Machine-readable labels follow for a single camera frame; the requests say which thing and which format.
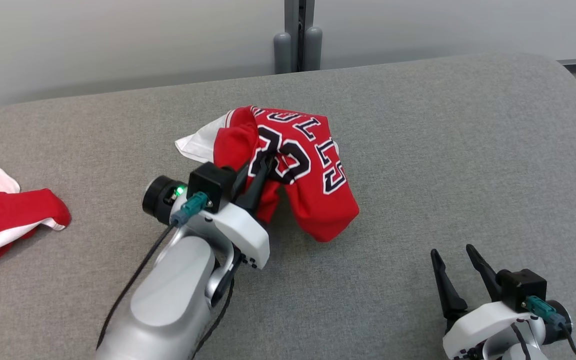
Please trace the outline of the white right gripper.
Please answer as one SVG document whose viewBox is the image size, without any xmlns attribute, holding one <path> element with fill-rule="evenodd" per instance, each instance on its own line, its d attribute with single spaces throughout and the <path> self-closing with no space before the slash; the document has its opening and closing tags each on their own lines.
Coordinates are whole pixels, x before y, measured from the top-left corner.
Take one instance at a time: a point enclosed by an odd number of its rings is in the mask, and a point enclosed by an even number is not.
<svg viewBox="0 0 576 360">
<path fill-rule="evenodd" d="M 544 321 L 530 312 L 514 312 L 503 304 L 497 273 L 473 244 L 466 244 L 465 248 L 493 303 L 466 314 L 467 302 L 448 278 L 439 251 L 435 248 L 430 251 L 443 316 L 447 321 L 456 321 L 442 339 L 446 357 L 450 360 L 547 360 L 542 350 L 547 334 Z"/>
</svg>

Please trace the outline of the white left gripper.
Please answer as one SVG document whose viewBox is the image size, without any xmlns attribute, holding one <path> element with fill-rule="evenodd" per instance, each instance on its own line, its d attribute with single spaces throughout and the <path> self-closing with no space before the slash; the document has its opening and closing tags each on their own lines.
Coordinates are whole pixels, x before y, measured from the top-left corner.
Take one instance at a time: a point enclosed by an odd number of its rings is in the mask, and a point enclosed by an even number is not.
<svg viewBox="0 0 576 360">
<path fill-rule="evenodd" d="M 205 240 L 220 255 L 233 253 L 237 248 L 258 269 L 265 268 L 270 257 L 269 234 L 251 214 L 256 214 L 272 170 L 276 167 L 275 154 L 264 155 L 259 169 L 248 186 L 250 161 L 236 173 L 231 187 L 231 200 L 217 213 L 202 210 L 181 227 L 184 235 Z"/>
</svg>

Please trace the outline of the red basketball jersey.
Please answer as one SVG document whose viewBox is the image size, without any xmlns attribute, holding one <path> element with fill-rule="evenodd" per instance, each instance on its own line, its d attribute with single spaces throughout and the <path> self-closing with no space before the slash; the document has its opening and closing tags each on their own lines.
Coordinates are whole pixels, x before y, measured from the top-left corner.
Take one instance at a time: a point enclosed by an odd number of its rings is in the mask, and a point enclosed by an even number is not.
<svg viewBox="0 0 576 360">
<path fill-rule="evenodd" d="M 360 212 L 326 116 L 243 106 L 177 139 L 174 146 L 191 160 L 245 170 L 245 189 L 269 160 L 256 216 L 270 222 L 283 188 L 299 227 L 318 242 L 332 241 Z"/>
</svg>

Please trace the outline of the grey fabric sofa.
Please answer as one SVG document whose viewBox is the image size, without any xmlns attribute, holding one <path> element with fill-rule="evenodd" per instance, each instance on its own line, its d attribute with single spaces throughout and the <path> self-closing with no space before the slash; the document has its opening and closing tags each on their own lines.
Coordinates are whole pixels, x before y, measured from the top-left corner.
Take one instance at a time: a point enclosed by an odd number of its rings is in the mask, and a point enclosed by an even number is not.
<svg viewBox="0 0 576 360">
<path fill-rule="evenodd" d="M 93 360 L 109 309 L 164 226 L 142 210 L 174 145 L 256 105 L 326 116 L 360 213 L 330 243 L 285 197 L 264 269 L 238 270 L 195 360 L 443 360 L 430 251 L 475 308 L 496 270 L 530 269 L 576 343 L 576 79 L 530 54 L 476 54 L 71 96 L 0 108 L 0 168 L 71 212 L 0 258 L 0 360 Z"/>
</svg>

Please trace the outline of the grey rounded post foot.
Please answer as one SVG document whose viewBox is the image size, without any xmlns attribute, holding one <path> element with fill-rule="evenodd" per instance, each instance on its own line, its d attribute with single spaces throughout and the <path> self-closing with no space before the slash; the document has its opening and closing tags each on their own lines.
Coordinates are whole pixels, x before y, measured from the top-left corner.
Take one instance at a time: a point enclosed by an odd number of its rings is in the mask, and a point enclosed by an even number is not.
<svg viewBox="0 0 576 360">
<path fill-rule="evenodd" d="M 293 72 L 291 35 L 288 32 L 280 32 L 274 36 L 273 56 L 275 75 Z"/>
<path fill-rule="evenodd" d="M 311 26 L 304 31 L 302 70 L 305 72 L 318 71 L 322 64 L 323 31 Z"/>
</svg>

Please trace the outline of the grey partition post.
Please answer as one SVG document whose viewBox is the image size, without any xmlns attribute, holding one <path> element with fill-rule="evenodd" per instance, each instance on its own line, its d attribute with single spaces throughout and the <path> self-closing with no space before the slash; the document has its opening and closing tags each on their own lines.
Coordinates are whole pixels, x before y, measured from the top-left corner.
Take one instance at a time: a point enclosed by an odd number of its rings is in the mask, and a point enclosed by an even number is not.
<svg viewBox="0 0 576 360">
<path fill-rule="evenodd" d="M 292 70 L 302 72 L 304 56 L 304 32 L 313 27 L 316 0 L 282 0 L 284 30 L 291 36 Z"/>
</svg>

